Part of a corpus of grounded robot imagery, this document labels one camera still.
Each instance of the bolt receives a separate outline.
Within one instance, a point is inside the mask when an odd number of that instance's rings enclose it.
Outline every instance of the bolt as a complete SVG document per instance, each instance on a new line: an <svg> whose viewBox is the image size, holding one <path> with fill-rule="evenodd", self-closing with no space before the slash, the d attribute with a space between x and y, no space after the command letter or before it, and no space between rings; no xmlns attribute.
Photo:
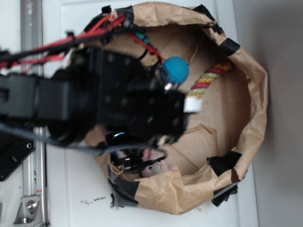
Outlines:
<svg viewBox="0 0 303 227"><path fill-rule="evenodd" d="M177 102L175 103L175 109L178 109L180 106L181 106L180 102L177 101Z"/></svg>
<svg viewBox="0 0 303 227"><path fill-rule="evenodd" d="M180 119L177 117L177 118L175 118L174 121L172 122L172 125L173 125L174 127L176 127L179 123L180 123Z"/></svg>
<svg viewBox="0 0 303 227"><path fill-rule="evenodd" d="M10 156L9 159L10 159L10 161L11 161L12 163L17 163L17 162L18 162L18 160L16 159L15 156Z"/></svg>
<svg viewBox="0 0 303 227"><path fill-rule="evenodd" d="M121 83L119 82L119 81L117 81L116 83L115 83L115 87L117 88L117 87L119 87L121 85Z"/></svg>
<svg viewBox="0 0 303 227"><path fill-rule="evenodd" d="M123 98L123 99L121 100L121 105L122 105L122 106L126 106L127 103L128 103L127 98Z"/></svg>
<svg viewBox="0 0 303 227"><path fill-rule="evenodd" d="M24 217L21 219L21 223L28 223L29 222L29 218L28 217Z"/></svg>
<svg viewBox="0 0 303 227"><path fill-rule="evenodd" d="M80 55L75 55L73 61L75 62L75 65L84 65L86 63L85 59Z"/></svg>
<svg viewBox="0 0 303 227"><path fill-rule="evenodd" d="M151 98L151 99L148 101L148 104L149 104L149 105L152 105L154 102L155 102L155 100L154 100L153 98Z"/></svg>
<svg viewBox="0 0 303 227"><path fill-rule="evenodd" d="M27 209L29 211L35 211L37 209L37 203L35 201L28 201L27 202Z"/></svg>
<svg viewBox="0 0 303 227"><path fill-rule="evenodd" d="M147 119L147 123L149 124L149 123L151 123L152 122L152 120L153 120L153 117L152 116L150 116L148 119Z"/></svg>
<svg viewBox="0 0 303 227"><path fill-rule="evenodd" d="M124 65L128 66L131 60L129 58L125 58Z"/></svg>
<svg viewBox="0 0 303 227"><path fill-rule="evenodd" d="M115 56L111 53L107 57L107 62L108 63L113 63L115 61Z"/></svg>
<svg viewBox="0 0 303 227"><path fill-rule="evenodd" d="M109 95L107 95L107 96L104 97L105 103L109 103L111 100L112 100L112 97L109 96Z"/></svg>

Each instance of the stuffed animal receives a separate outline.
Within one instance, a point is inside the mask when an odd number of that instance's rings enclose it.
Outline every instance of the stuffed animal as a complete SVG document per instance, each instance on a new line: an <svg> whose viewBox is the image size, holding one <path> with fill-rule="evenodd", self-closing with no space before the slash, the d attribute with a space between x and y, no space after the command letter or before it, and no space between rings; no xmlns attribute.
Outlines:
<svg viewBox="0 0 303 227"><path fill-rule="evenodd" d="M143 162L149 160L155 160L157 158L160 158L160 156L157 154L153 154L151 150L145 149L143 151L143 157L142 157ZM168 167L165 160L161 160L159 162L152 164L151 166L147 166L145 169L141 171L141 175L143 177L150 177L159 173L164 173L168 170L178 170L178 169L179 168L177 166Z"/></svg>

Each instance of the blue plastic ball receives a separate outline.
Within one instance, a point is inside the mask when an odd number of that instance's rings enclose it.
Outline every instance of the blue plastic ball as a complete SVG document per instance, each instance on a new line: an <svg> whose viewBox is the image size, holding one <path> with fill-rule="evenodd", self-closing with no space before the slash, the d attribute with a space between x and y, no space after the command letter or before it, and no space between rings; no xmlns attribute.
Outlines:
<svg viewBox="0 0 303 227"><path fill-rule="evenodd" d="M180 57L171 57L164 61L162 68L169 74L171 83L182 84L189 75L189 67L186 61Z"/></svg>

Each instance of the multicolored rope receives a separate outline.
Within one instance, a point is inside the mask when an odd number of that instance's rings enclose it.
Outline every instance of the multicolored rope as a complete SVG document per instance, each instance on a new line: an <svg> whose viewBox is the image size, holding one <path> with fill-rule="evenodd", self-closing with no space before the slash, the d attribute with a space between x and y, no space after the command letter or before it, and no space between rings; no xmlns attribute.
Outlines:
<svg viewBox="0 0 303 227"><path fill-rule="evenodd" d="M224 62L222 64L216 64L215 66L211 67L196 81L195 85L192 86L187 96L200 98L201 95L210 86L210 83L214 81L214 79L231 69L232 64L230 61Z"/></svg>

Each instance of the crumpled brown paper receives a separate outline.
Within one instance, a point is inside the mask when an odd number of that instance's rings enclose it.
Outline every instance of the crumpled brown paper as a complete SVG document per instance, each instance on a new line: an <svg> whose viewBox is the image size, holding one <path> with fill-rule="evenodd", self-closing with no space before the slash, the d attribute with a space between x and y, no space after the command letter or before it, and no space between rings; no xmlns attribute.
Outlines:
<svg viewBox="0 0 303 227"><path fill-rule="evenodd" d="M169 165L178 165L180 171L135 179L140 181L135 195L138 207L182 214L212 199L214 191L244 178L264 139L267 73L243 48L229 57L223 55L218 46L226 36L215 32L211 26L216 22L204 14L161 2L143 3L133 9L134 24L150 28L151 42L166 58L180 56L189 63L190 75L181 85L182 91L188 92L211 66L227 59L233 63L233 70L217 78L203 94L203 110L191 115L186 133L177 143L164 146ZM106 48L134 56L144 51L126 36L115 38ZM147 58L143 64L152 62ZM98 133L93 134L87 136L91 146L91 138ZM233 170L218 177L206 158L230 150L242 156ZM96 161L107 175L108 156L96 157ZM134 180L138 176L120 177Z"/></svg>

